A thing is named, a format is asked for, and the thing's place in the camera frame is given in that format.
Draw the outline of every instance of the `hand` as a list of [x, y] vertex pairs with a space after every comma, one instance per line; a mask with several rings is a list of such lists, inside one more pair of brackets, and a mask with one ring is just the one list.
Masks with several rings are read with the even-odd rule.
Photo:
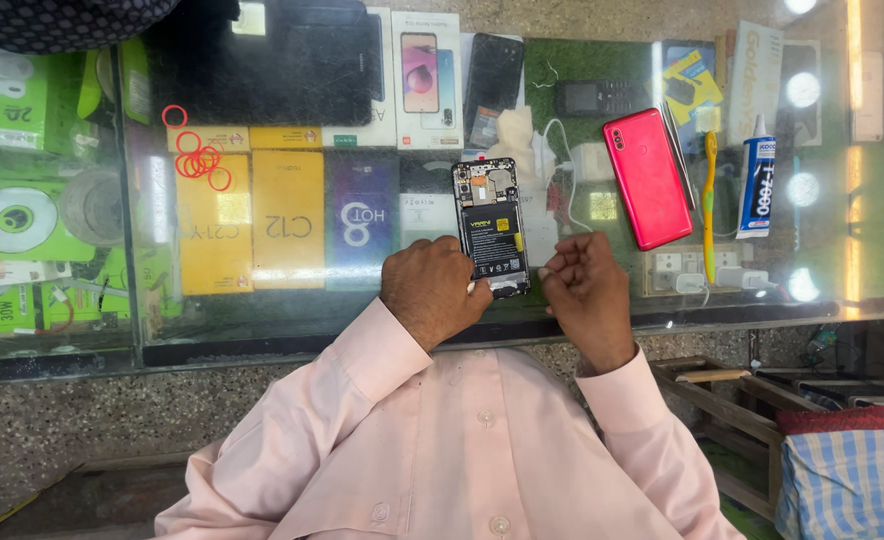
[[429, 352], [478, 322], [492, 303], [486, 277], [468, 293], [475, 265], [458, 239], [416, 240], [382, 264], [382, 303]]
[[568, 339], [597, 375], [635, 357], [628, 318], [628, 274], [618, 267], [602, 232], [571, 236], [539, 269], [549, 306]]

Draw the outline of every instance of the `yellow phone box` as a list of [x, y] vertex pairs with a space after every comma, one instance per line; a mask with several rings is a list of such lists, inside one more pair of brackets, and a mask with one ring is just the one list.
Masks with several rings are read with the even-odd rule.
[[322, 128], [250, 128], [252, 148], [322, 148]]
[[208, 185], [202, 178], [176, 177], [182, 292], [185, 295], [252, 292], [252, 196], [249, 158], [223, 155]]
[[193, 132], [182, 137], [182, 151], [191, 153], [204, 146], [211, 146], [220, 154], [240, 154], [252, 152], [252, 144], [249, 141], [249, 129], [243, 126], [188, 126], [179, 129], [166, 129], [168, 132], [168, 151], [173, 154], [179, 153], [176, 140], [182, 132]]
[[325, 287], [325, 162], [321, 153], [252, 153], [256, 289]]

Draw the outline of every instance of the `red cloth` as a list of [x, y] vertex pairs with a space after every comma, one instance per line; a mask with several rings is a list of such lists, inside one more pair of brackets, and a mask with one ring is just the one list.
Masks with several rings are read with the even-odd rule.
[[775, 423], [786, 436], [796, 436], [801, 433], [823, 434], [828, 431], [844, 432], [852, 429], [884, 430], [884, 406], [872, 405], [824, 412], [779, 410], [775, 413]]

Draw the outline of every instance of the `led light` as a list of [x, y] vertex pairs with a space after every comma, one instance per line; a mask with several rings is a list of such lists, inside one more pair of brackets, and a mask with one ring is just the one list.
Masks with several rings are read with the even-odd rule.
[[816, 0], [785, 0], [785, 7], [797, 16], [815, 7]]
[[822, 86], [818, 82], [818, 78], [808, 71], [796, 73], [785, 85], [785, 96], [789, 103], [799, 109], [809, 107], [818, 101], [820, 95], [822, 95]]
[[808, 268], [797, 268], [792, 275], [788, 277], [788, 294], [792, 298], [801, 301], [812, 301], [818, 298], [821, 291], [811, 282], [811, 274]]
[[818, 179], [811, 173], [796, 173], [788, 179], [788, 202], [796, 207], [809, 207], [818, 199]]

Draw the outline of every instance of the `person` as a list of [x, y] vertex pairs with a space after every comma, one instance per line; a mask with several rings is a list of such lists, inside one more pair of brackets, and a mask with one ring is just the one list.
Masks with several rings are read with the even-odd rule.
[[539, 270], [604, 433], [521, 350], [431, 352], [492, 301], [458, 240], [387, 258], [381, 292], [315, 362], [188, 460], [170, 539], [744, 539], [632, 338], [628, 276], [596, 232]]

